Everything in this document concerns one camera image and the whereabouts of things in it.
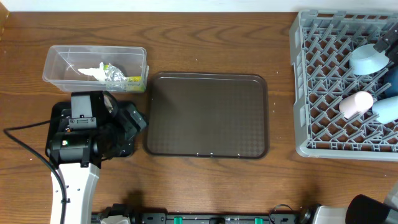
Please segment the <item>light blue cup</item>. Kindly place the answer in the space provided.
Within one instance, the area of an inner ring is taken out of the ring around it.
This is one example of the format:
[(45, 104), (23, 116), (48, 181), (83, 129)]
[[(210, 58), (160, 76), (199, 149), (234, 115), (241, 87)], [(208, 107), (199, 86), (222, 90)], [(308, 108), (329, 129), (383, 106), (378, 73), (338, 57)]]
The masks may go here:
[(373, 104), (372, 112), (378, 115), (376, 120), (382, 124), (397, 120), (397, 96), (376, 101)]

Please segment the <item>dark blue plate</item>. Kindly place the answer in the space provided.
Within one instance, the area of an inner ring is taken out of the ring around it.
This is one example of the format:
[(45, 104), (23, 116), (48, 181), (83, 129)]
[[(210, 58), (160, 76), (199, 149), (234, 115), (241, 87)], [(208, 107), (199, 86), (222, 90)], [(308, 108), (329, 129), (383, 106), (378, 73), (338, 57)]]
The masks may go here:
[(385, 95), (390, 98), (393, 96), (397, 96), (398, 88), (397, 88), (397, 82), (398, 82), (398, 71), (397, 67), (394, 67), (390, 69), (385, 75), (384, 75), (384, 83), (390, 83), (391, 86), (385, 90)]

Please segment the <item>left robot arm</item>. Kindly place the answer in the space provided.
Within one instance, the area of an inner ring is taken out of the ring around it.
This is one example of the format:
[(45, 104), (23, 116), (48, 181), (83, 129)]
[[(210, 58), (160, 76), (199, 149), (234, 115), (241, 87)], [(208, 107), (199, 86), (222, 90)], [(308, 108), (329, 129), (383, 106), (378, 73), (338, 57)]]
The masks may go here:
[(148, 125), (132, 102), (83, 106), (59, 102), (52, 108), (46, 155), (52, 173), (51, 223), (90, 223), (101, 163), (134, 153), (134, 138)]

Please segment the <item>light blue bowl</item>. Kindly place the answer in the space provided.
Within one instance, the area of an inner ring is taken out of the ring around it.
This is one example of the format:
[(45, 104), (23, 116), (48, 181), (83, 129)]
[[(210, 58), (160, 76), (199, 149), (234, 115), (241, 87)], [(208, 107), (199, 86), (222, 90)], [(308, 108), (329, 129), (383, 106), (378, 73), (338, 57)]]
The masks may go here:
[(366, 44), (355, 49), (349, 59), (354, 75), (369, 75), (382, 70), (389, 63), (385, 51), (378, 52), (375, 44)]

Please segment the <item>yellow green snack packet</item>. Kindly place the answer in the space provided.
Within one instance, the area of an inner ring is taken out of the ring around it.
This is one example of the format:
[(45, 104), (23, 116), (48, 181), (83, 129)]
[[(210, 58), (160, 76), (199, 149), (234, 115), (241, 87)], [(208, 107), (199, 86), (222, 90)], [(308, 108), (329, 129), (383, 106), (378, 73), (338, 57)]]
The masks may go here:
[(127, 77), (126, 91), (142, 93), (146, 90), (146, 78)]

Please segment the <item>white tissue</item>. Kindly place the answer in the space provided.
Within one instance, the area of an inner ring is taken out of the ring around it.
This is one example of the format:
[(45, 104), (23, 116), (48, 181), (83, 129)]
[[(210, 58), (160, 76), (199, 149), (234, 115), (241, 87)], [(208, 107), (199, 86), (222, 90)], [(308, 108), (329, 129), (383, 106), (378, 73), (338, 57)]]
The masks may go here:
[(101, 82), (104, 82), (106, 78), (103, 62), (99, 64), (98, 68), (79, 68), (78, 71), (84, 75), (94, 77)]

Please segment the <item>foil wrapper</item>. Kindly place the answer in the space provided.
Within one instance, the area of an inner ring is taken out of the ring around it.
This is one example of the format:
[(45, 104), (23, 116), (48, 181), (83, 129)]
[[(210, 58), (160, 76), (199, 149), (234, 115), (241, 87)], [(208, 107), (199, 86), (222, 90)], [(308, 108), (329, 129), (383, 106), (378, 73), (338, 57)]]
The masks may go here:
[(124, 82), (127, 80), (123, 72), (110, 63), (104, 66), (104, 75), (107, 82)]

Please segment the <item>white pink cup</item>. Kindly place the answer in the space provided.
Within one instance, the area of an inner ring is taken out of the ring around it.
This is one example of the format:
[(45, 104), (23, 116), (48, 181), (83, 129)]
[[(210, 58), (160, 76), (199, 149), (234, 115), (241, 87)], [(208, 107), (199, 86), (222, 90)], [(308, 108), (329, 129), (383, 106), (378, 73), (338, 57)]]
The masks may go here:
[(339, 111), (346, 119), (356, 114), (363, 114), (373, 106), (374, 100), (370, 93), (359, 91), (343, 99), (339, 104)]

